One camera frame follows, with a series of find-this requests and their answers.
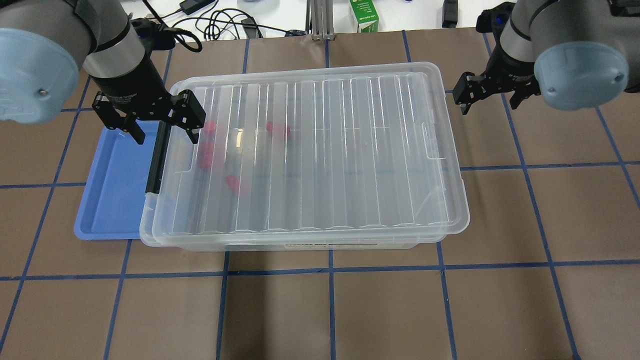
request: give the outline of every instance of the green box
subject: green box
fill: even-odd
[[[353,25],[359,33],[377,33],[380,17],[373,0],[349,0]]]

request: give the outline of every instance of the clear plastic lid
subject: clear plastic lid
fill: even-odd
[[[468,225],[440,71],[404,63],[191,78],[207,112],[172,131],[149,245],[417,243]]]

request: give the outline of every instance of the tiled surface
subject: tiled surface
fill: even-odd
[[[567,266],[558,268],[557,273],[582,358],[637,359],[637,266]]]
[[[460,359],[567,359],[548,268],[447,272]]]
[[[99,359],[118,281],[29,281],[24,284],[3,360]]]
[[[154,61],[171,86],[191,76],[410,58],[437,64],[450,90],[488,58],[471,29],[338,34],[328,56],[326,46],[220,41]],[[83,98],[86,84],[82,75],[54,122],[0,124],[1,359],[600,360],[640,352],[636,95],[576,113],[539,99],[507,111],[494,95],[464,117],[447,95],[471,223],[441,244],[191,253],[74,236],[102,129],[77,109],[96,90]]]
[[[450,359],[439,271],[335,274],[341,359]]]

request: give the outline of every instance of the blue plastic tray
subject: blue plastic tray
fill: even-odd
[[[74,232],[83,240],[137,239],[158,122],[140,122],[144,145],[102,130],[78,209]]]

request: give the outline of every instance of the light blue joint cap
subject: light blue joint cap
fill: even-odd
[[[627,87],[629,64],[608,45],[566,42],[540,54],[534,72],[547,104],[560,110],[578,110],[618,96]]]
[[[0,29],[0,120],[53,120],[77,83],[78,66],[62,46],[28,31]]]

